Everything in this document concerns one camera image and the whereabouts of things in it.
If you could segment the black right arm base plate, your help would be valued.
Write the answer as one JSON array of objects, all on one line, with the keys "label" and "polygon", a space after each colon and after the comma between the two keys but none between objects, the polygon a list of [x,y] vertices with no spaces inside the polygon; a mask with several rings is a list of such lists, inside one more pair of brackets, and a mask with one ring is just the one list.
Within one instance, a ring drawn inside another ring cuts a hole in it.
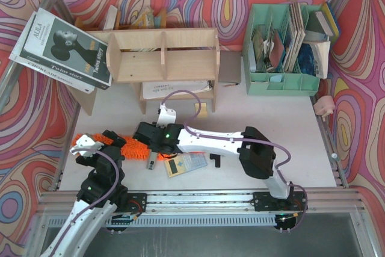
[{"label": "black right arm base plate", "polygon": [[274,214],[274,228],[281,234],[290,234],[303,222],[308,210],[308,193],[300,185],[289,184],[289,196],[277,199],[269,193],[254,192],[249,201],[256,212]]}]

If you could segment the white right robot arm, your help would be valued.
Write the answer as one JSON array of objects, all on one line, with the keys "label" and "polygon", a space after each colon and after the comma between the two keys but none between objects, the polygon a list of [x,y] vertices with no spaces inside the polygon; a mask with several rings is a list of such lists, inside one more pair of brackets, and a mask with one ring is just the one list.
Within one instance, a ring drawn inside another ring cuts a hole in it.
[{"label": "white right robot arm", "polygon": [[245,174],[263,181],[273,198],[289,197],[290,185],[280,167],[291,160],[291,154],[285,147],[270,142],[252,126],[245,127],[241,132],[214,132],[175,123],[162,128],[153,123],[140,122],[133,139],[153,152],[166,155],[204,152],[237,156]]}]

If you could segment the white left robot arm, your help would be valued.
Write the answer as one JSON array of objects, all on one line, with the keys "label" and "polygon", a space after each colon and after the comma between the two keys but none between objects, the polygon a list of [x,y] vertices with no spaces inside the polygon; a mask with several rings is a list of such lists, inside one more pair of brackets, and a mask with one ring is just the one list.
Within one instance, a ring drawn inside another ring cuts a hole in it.
[{"label": "white left robot arm", "polygon": [[77,164],[93,169],[82,182],[67,220],[42,256],[83,256],[99,229],[122,204],[128,191],[121,184],[125,177],[121,149],[126,140],[109,130],[102,135],[112,143],[84,134],[70,148]]}]

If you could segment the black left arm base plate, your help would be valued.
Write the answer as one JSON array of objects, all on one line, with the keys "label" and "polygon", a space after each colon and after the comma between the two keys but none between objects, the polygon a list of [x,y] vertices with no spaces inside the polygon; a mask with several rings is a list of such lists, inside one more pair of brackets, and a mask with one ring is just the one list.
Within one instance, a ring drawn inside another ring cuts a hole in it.
[{"label": "black left arm base plate", "polygon": [[145,213],[146,206],[147,193],[127,193],[121,206],[106,221],[105,229],[111,234],[121,234]]}]

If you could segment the orange microfiber duster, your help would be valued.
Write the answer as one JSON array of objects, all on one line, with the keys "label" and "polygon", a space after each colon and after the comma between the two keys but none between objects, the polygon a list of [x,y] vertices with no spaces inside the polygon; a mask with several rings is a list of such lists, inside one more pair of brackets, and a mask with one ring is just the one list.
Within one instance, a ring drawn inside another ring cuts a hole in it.
[{"label": "orange microfiber duster", "polygon": [[[103,145],[110,144],[111,141],[104,137],[102,134],[90,135],[95,141],[103,143]],[[72,147],[75,145],[76,140],[82,136],[78,134],[72,141]],[[123,147],[122,152],[123,156],[126,159],[147,159],[149,157],[149,149],[146,145],[140,143],[139,141],[134,140],[132,137],[123,137],[126,140],[126,145]]]}]

